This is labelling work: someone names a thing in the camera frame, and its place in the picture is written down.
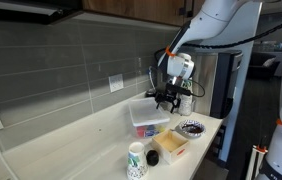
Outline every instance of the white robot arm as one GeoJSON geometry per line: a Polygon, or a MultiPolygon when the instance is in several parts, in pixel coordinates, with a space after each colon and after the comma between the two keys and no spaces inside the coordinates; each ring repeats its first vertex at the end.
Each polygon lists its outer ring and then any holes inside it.
{"type": "MultiPolygon", "coordinates": [[[[207,39],[218,35],[228,25],[236,11],[248,1],[262,2],[262,0],[206,0],[199,14],[184,24],[173,42],[167,47],[166,52],[161,56],[158,66],[162,72],[171,77],[179,77],[179,79],[191,78],[195,71],[191,59],[186,55],[175,55],[181,45],[188,41],[207,39]]],[[[168,80],[167,84],[172,84],[169,85],[172,87],[172,96],[176,94],[177,90],[174,90],[177,88],[174,87],[174,82],[168,80]]],[[[280,117],[282,120],[282,82],[280,117]]],[[[264,166],[268,166],[267,172],[259,175],[258,180],[282,179],[282,127],[278,127],[273,135],[265,162],[264,166]]]]}

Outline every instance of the small cardboard box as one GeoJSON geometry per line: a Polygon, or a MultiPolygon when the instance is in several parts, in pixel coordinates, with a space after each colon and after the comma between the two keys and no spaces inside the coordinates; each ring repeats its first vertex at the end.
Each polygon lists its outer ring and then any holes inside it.
{"type": "Polygon", "coordinates": [[[175,131],[166,130],[152,138],[151,146],[159,155],[172,164],[188,151],[190,142],[175,131]]]}

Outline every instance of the plastic container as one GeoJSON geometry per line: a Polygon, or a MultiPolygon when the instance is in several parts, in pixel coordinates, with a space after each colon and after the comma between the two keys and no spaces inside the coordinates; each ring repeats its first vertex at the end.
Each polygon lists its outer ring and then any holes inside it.
{"type": "Polygon", "coordinates": [[[131,100],[129,102],[130,115],[137,137],[152,137],[165,131],[169,116],[158,109],[153,97],[131,100]]]}

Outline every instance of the white cable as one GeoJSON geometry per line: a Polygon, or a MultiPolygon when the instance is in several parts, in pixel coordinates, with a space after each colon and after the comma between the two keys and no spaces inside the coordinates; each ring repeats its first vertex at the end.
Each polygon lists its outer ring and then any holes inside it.
{"type": "Polygon", "coordinates": [[[10,168],[9,164],[6,162],[6,160],[4,159],[1,151],[0,151],[0,159],[2,161],[2,163],[4,164],[4,166],[8,169],[9,173],[11,174],[12,178],[14,180],[19,180],[19,178],[17,177],[17,175],[13,172],[13,170],[10,168]]]}
{"type": "Polygon", "coordinates": [[[153,68],[152,66],[149,66],[149,76],[150,76],[150,81],[151,81],[151,84],[152,84],[152,87],[153,87],[153,89],[155,90],[155,87],[154,87],[154,84],[153,84],[153,81],[152,81],[152,76],[151,76],[151,68],[153,68]]]}

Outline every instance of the gray tile backsplash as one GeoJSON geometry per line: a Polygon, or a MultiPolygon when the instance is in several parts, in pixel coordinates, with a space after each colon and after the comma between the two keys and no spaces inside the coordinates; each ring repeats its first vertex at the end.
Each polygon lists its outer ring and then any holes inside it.
{"type": "Polygon", "coordinates": [[[79,20],[49,26],[0,22],[2,150],[152,88],[153,53],[173,34],[79,20]],[[111,93],[108,77],[116,74],[123,75],[124,88],[111,93]]]}

